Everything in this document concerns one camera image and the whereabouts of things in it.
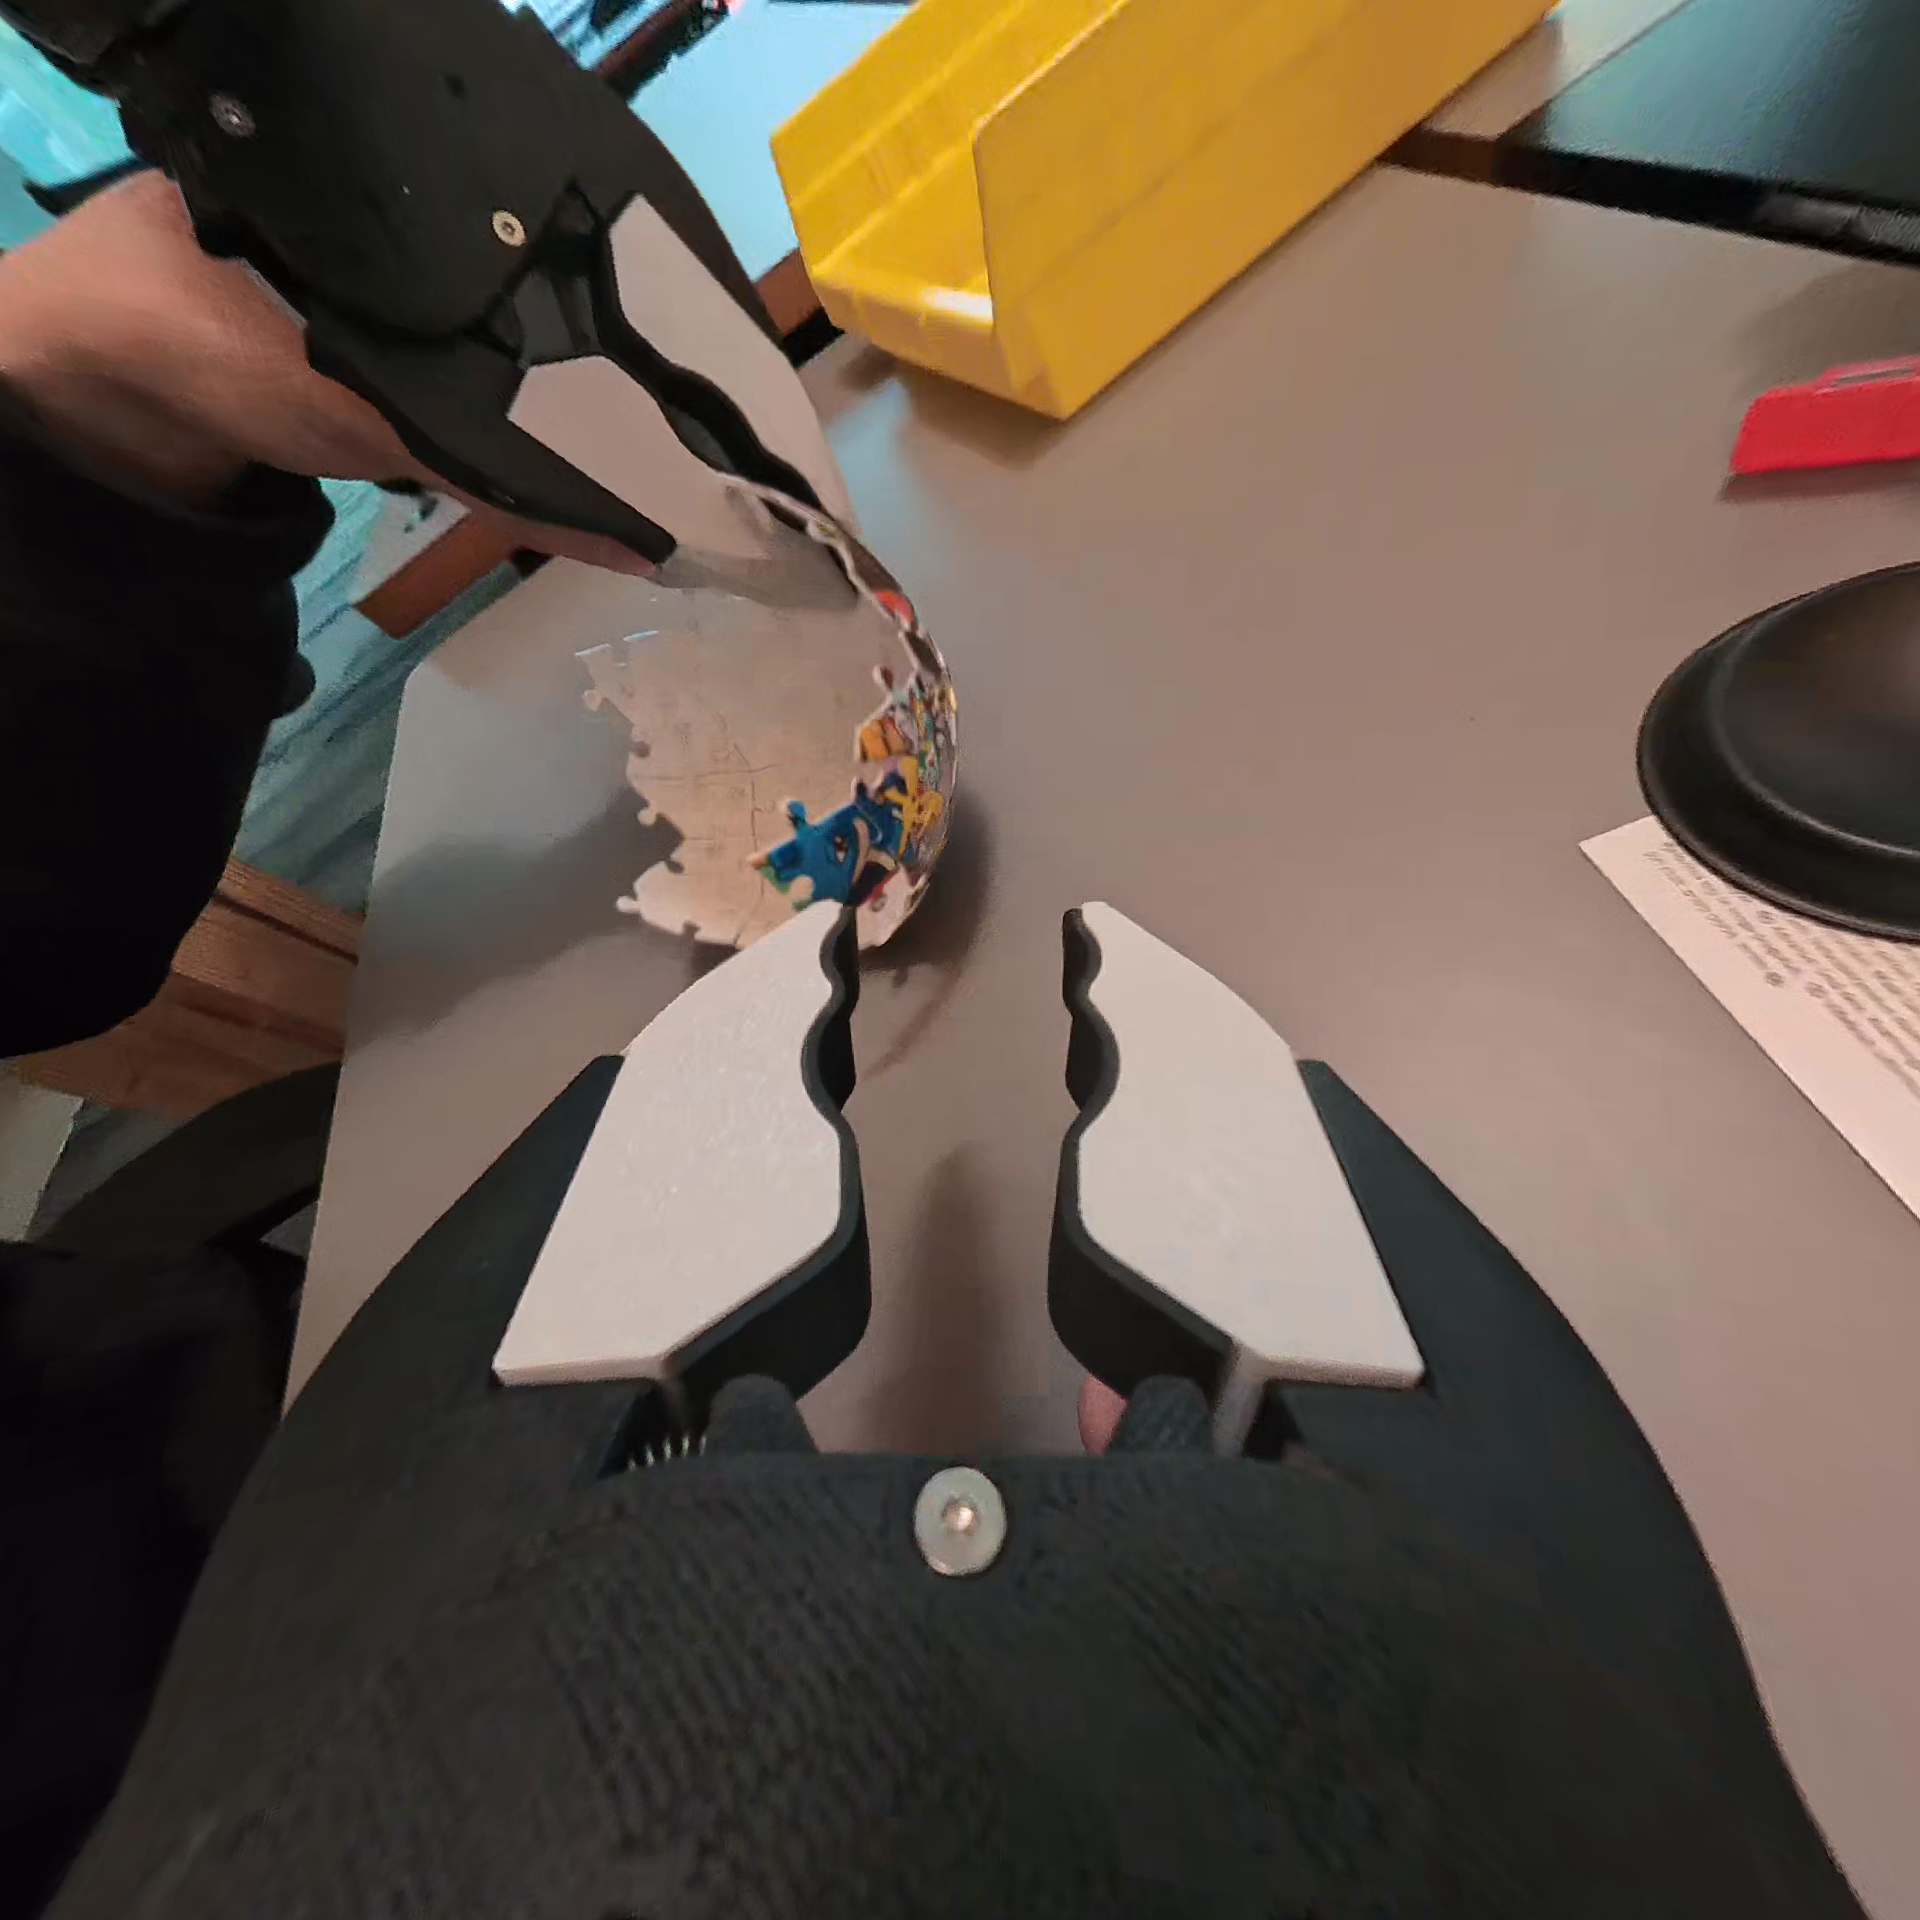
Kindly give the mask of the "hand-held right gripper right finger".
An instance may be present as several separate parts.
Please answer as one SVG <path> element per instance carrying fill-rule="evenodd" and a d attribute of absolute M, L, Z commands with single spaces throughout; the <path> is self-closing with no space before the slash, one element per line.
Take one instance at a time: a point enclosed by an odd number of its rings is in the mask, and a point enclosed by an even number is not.
<path fill-rule="evenodd" d="M 1108 903 L 1064 918 L 1047 1315 L 1131 1398 L 1190 1384 L 1240 1456 L 1274 1385 L 1418 1387 L 1424 1355 L 1291 1045 Z"/>

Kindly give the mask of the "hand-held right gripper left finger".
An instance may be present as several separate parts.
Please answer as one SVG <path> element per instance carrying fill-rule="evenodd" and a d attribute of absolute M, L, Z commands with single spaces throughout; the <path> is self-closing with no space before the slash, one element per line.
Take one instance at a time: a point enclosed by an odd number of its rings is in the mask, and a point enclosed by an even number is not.
<path fill-rule="evenodd" d="M 862 1339 L 872 1251 L 846 1105 L 858 923 L 815 903 L 625 1048 L 495 1355 L 500 1385 L 796 1399 Z"/>

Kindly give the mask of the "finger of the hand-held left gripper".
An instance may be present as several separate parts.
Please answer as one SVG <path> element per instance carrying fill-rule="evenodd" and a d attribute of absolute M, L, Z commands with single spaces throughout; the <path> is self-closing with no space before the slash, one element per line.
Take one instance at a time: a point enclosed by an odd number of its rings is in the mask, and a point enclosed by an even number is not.
<path fill-rule="evenodd" d="M 664 406 L 604 355 L 534 368 L 511 422 L 673 538 L 660 587 L 726 593 L 762 608 L 850 608 L 855 591 L 828 546 L 762 501 L 671 425 Z"/>
<path fill-rule="evenodd" d="M 612 322 L 601 355 L 664 406 L 710 464 L 820 510 L 825 435 L 780 342 L 649 199 L 617 213 L 608 262 Z"/>

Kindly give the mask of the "partly built puzzle ball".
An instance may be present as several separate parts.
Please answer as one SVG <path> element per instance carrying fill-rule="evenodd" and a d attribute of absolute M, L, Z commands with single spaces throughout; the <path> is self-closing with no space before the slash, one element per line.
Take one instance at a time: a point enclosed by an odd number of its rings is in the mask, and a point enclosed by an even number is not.
<path fill-rule="evenodd" d="M 660 565 L 639 629 L 579 654 L 630 733 L 644 861 L 616 909 L 746 950 L 808 906 L 865 952 L 921 909 L 953 829 L 959 695 L 921 614 L 839 520 L 723 486 L 731 552 Z"/>

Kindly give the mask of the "person's left forearm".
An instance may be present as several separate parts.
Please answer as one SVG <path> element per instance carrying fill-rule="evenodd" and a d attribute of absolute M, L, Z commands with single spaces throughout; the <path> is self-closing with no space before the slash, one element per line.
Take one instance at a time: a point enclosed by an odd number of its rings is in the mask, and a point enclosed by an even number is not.
<path fill-rule="evenodd" d="M 6 393 L 2 1055 L 104 1037 L 218 893 L 272 727 L 312 690 L 312 478 L 196 510 L 100 478 Z"/>

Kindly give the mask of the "person's left hand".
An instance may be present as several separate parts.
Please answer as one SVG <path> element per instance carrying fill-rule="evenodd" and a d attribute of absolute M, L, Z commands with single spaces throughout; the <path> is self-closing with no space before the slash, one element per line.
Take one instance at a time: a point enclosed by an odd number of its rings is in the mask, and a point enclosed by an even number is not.
<path fill-rule="evenodd" d="M 252 470 L 410 486 L 548 559 L 648 579 L 617 543 L 516 520 L 423 467 L 385 416 L 312 368 L 305 327 L 209 257 L 177 186 L 139 171 L 2 263 L 2 376 L 63 455 L 120 489 L 210 510 Z"/>

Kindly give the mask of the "yellow plastic bin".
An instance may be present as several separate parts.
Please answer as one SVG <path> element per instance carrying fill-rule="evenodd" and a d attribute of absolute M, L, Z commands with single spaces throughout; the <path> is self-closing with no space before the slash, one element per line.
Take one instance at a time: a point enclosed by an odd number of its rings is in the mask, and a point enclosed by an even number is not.
<path fill-rule="evenodd" d="M 923 3 L 772 135 L 870 346 L 1066 422 L 1545 3 Z"/>

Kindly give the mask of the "white printed leaflet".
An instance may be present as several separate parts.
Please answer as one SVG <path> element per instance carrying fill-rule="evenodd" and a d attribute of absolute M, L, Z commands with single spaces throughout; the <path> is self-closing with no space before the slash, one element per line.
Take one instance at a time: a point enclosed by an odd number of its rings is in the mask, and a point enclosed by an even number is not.
<path fill-rule="evenodd" d="M 1919 1211 L 1919 950 L 1738 889 L 1654 819 L 1580 847 L 1883 1187 Z"/>

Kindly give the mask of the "black round stand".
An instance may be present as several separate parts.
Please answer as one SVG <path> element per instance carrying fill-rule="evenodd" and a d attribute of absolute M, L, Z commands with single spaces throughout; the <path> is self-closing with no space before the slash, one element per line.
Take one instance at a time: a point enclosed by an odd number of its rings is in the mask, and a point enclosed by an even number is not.
<path fill-rule="evenodd" d="M 1723 632 L 1649 703 L 1639 790 L 1703 870 L 1854 936 L 1919 942 L 1919 565 Z"/>

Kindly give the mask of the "red plastic piece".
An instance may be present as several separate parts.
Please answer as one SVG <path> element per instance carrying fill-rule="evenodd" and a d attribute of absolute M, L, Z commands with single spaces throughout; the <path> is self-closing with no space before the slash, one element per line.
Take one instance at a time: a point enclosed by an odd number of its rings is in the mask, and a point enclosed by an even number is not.
<path fill-rule="evenodd" d="M 1919 461 L 1919 357 L 1880 359 L 1770 390 L 1745 409 L 1729 473 L 1825 473 Z"/>

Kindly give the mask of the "silver panel with black inset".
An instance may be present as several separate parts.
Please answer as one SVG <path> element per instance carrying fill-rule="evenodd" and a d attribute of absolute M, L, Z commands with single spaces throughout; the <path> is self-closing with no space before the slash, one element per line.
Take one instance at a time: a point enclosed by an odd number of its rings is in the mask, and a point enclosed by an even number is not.
<path fill-rule="evenodd" d="M 1919 5 L 1552 5 L 1384 160 L 1916 269 Z"/>

